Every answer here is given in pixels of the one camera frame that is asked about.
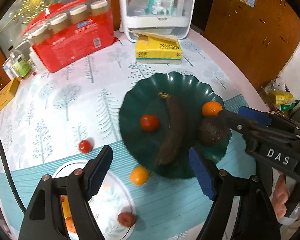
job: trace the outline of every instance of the tablecloth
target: tablecloth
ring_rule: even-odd
[[[187,239],[187,230],[205,220],[211,201],[203,196],[195,178],[167,180],[153,175],[145,188],[133,186],[128,177],[137,163],[125,149],[118,127],[125,93],[140,79],[157,72],[196,76],[211,85],[230,111],[247,106],[239,90],[204,51],[189,39],[180,44],[180,65],[138,64],[134,43],[122,40],[56,73],[45,71],[21,82],[15,98],[0,112],[0,138],[26,206],[42,175],[53,174],[68,160],[93,158],[108,144],[114,149],[110,169],[129,190],[139,215],[130,238]],[[94,141],[95,149],[82,155],[78,143],[86,138]],[[239,177],[254,174],[254,160],[244,153],[244,147],[242,137],[233,132],[218,167]],[[0,198],[9,224],[19,230],[23,215],[7,184],[1,160]]]

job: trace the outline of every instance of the red package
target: red package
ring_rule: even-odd
[[[50,72],[113,44],[110,2],[78,0],[32,21],[24,35]]]

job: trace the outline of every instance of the jar lid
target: jar lid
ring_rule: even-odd
[[[88,9],[88,7],[85,5],[85,4],[82,4],[82,5],[78,5],[74,8],[72,8],[69,13],[70,15],[76,15],[76,14],[79,14],[79,13],[82,13],[84,11],[86,11]]]
[[[66,13],[61,13],[57,15],[56,17],[53,17],[52,20],[50,21],[51,25],[57,25],[63,21],[65,21],[68,18],[68,15]]]
[[[46,29],[47,29],[46,26],[41,26],[40,28],[36,29],[33,33],[31,33],[31,35],[33,37],[36,37],[36,36],[42,34]]]
[[[99,9],[99,8],[105,7],[107,5],[108,5],[107,0],[100,0],[100,1],[96,1],[96,2],[93,2],[92,4],[90,4],[90,8],[91,9]]]

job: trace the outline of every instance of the red date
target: red date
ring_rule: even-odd
[[[132,227],[137,222],[137,217],[130,212],[122,212],[118,216],[118,222],[125,227]]]

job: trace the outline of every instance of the green fruit plate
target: green fruit plate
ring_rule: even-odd
[[[170,125],[167,103],[158,96],[160,92],[177,96],[187,114],[187,133],[183,146],[176,160],[167,165],[158,165],[155,162]],[[171,179],[193,178],[194,173],[188,158],[190,147],[195,146],[206,158],[218,163],[225,156],[231,139],[230,132],[226,140],[214,147],[204,147],[198,142],[201,108],[208,101],[217,101],[224,106],[222,98],[213,92],[210,85],[191,75],[181,75],[178,72],[156,73],[140,80],[127,92],[119,111],[120,133],[126,148],[149,171]],[[144,114],[154,114],[160,119],[161,125],[157,131],[142,130],[140,119]]]

